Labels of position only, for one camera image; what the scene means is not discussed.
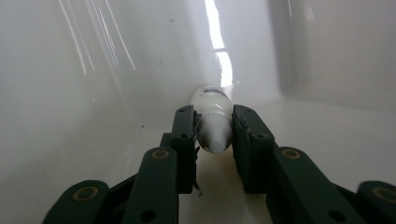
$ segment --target white cylindrical object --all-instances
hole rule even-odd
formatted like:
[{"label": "white cylindrical object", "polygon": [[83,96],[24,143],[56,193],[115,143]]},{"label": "white cylindrical object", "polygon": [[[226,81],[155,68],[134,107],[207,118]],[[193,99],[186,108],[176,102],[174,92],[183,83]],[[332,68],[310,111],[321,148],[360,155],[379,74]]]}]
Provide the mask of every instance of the white cylindrical object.
[{"label": "white cylindrical object", "polygon": [[191,97],[191,105],[202,114],[197,125],[198,142],[208,152],[220,154],[233,139],[233,103],[215,87],[203,87]]}]

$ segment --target white bin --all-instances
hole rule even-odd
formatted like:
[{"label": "white bin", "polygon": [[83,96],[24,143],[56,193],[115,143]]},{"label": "white bin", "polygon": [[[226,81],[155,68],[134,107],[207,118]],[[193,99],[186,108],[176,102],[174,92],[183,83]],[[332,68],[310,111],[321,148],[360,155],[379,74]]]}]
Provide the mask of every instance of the white bin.
[{"label": "white bin", "polygon": [[[255,109],[333,182],[396,185],[396,1],[0,2],[0,223],[137,172],[200,87]],[[232,150],[200,152],[180,223],[270,223]]]}]

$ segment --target bottle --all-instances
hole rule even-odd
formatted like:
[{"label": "bottle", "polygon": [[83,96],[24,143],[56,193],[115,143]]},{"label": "bottle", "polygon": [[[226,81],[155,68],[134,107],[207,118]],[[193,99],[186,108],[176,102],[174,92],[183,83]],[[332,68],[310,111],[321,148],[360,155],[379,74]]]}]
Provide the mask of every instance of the bottle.
[{"label": "bottle", "polygon": [[190,105],[202,114],[197,124],[200,146],[214,154],[222,153],[233,139],[233,103],[222,90],[207,86],[195,92]]}]

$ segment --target brass screw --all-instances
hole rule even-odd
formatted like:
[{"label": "brass screw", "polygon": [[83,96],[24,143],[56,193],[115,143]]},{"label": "brass screw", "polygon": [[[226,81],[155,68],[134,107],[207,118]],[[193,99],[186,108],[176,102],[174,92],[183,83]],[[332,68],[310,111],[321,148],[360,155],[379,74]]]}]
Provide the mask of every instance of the brass screw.
[{"label": "brass screw", "polygon": [[154,151],[151,156],[157,160],[163,160],[169,156],[169,152],[167,150],[159,149]]},{"label": "brass screw", "polygon": [[282,154],[283,156],[293,160],[299,159],[301,157],[300,153],[294,149],[284,149]]},{"label": "brass screw", "polygon": [[85,186],[82,187],[73,194],[73,200],[76,202],[87,202],[94,199],[98,194],[99,189],[95,186]]},{"label": "brass screw", "polygon": [[387,201],[388,203],[396,203],[396,191],[384,187],[373,188],[373,193],[376,197]]}]

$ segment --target white cap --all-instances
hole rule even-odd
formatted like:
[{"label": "white cap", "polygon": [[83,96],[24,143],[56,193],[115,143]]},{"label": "white cap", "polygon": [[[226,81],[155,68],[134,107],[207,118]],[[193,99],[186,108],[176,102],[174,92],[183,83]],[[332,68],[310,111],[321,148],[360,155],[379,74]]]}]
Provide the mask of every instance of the white cap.
[{"label": "white cap", "polygon": [[206,151],[220,154],[231,144],[233,130],[224,115],[203,114],[198,124],[198,142]]}]

